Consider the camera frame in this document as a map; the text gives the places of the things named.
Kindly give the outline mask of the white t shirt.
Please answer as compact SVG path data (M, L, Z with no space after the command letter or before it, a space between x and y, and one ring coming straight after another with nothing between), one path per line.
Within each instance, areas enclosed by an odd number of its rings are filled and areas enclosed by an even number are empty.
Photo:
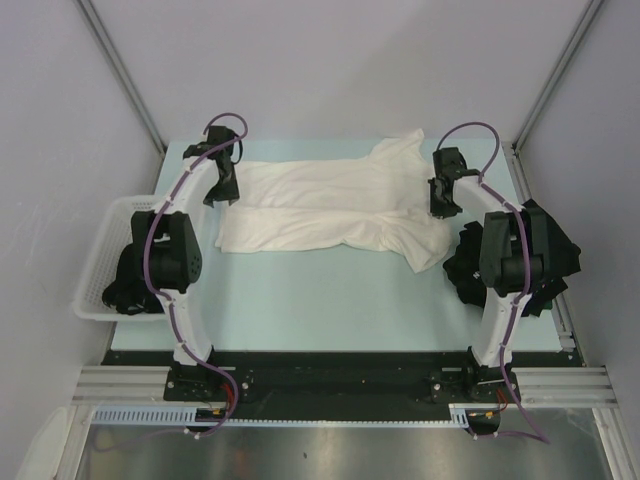
M364 157L242 162L240 199L220 217L224 253L303 252L338 245L402 256L415 273L449 251L448 223L430 212L435 175L422 130L386 138Z

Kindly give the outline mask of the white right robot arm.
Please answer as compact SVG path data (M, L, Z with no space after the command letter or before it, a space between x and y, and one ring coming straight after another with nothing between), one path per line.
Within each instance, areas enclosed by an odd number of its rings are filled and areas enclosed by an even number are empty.
M433 153L435 176L429 180L430 211L451 218L465 211L483 227L479 273L487 297L480 332L471 345L478 365L461 376L463 393L484 401L497 389L489 368L511 361L511 337L531 299L534 278L523 207L497 193L476 169L469 169L456 147Z

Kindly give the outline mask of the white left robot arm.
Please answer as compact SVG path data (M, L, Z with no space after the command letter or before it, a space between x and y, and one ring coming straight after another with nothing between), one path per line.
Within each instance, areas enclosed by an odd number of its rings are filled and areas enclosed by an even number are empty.
M221 376L205 364L213 350L202 319L203 294L197 283L211 239L211 210L240 199L234 155L243 153L243 136L226 126L210 126L203 141L183 153L183 170L168 193L131 217L136 274L161 305L175 338L173 358L196 366L186 387L197 398L214 397Z

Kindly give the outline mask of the black t shirt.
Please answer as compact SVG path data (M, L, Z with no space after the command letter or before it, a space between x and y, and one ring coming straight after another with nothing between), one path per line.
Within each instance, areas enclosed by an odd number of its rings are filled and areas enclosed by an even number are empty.
M134 267L133 245L127 245L121 252L116 277L102 293L105 306L115 309L119 314L161 314L163 308L160 301L139 278Z

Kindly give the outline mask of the white plastic laundry basket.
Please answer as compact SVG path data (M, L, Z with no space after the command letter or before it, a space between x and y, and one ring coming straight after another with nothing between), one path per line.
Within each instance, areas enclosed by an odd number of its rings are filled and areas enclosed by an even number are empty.
M104 290L116 279L122 250L132 242L131 217L151 210L161 199L155 195L135 195L116 199L106 210L85 262L72 308L83 320L103 322L153 322L165 320L164 312L126 315L108 307Z

